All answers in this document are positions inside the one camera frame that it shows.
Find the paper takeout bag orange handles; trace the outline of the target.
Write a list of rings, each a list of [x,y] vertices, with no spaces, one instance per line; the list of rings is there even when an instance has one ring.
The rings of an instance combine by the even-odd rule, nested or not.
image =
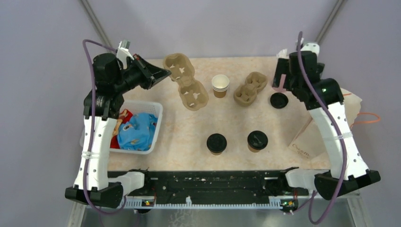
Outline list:
[[[357,124],[376,123],[381,120],[381,117],[377,114],[360,111],[362,102],[360,97],[345,89],[341,89],[341,91],[344,96],[345,114],[349,127],[352,128]],[[356,121],[362,115],[374,116],[375,119]],[[312,117],[308,119],[303,128],[294,137],[288,148],[306,159],[313,159],[327,151],[317,124]]]

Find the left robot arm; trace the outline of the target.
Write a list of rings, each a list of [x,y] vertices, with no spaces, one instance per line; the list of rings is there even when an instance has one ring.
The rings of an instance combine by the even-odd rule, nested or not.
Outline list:
[[[77,177],[66,188],[65,198],[84,205],[117,208],[123,198],[136,191],[150,193],[152,183],[143,171],[128,171],[116,178],[108,176],[110,143],[117,124],[124,93],[136,88],[149,90],[171,75],[140,55],[119,59],[103,53],[91,59],[93,88],[84,100],[84,145]]]

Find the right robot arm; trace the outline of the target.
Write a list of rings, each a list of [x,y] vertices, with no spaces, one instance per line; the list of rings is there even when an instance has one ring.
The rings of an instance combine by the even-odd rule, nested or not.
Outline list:
[[[278,58],[273,87],[285,76],[283,88],[304,103],[316,123],[329,156],[329,170],[292,167],[277,182],[278,191],[290,195],[296,188],[318,192],[330,200],[381,180],[362,159],[345,114],[344,96],[338,82],[322,79],[324,64],[312,51],[293,52]]]

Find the stack of paper cups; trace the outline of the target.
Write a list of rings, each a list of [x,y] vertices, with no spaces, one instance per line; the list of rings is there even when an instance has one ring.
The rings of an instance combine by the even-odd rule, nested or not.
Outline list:
[[[226,96],[230,80],[226,75],[215,75],[212,80],[213,94],[216,98],[224,98]]]

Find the single pulp cup carrier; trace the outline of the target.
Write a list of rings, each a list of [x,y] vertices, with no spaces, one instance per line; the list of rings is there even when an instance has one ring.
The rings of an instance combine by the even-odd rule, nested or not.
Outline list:
[[[205,107],[209,95],[203,84],[195,79],[195,69],[189,58],[182,53],[167,55],[163,66],[171,71],[170,78],[178,84],[178,92],[182,104],[190,111],[198,111]]]

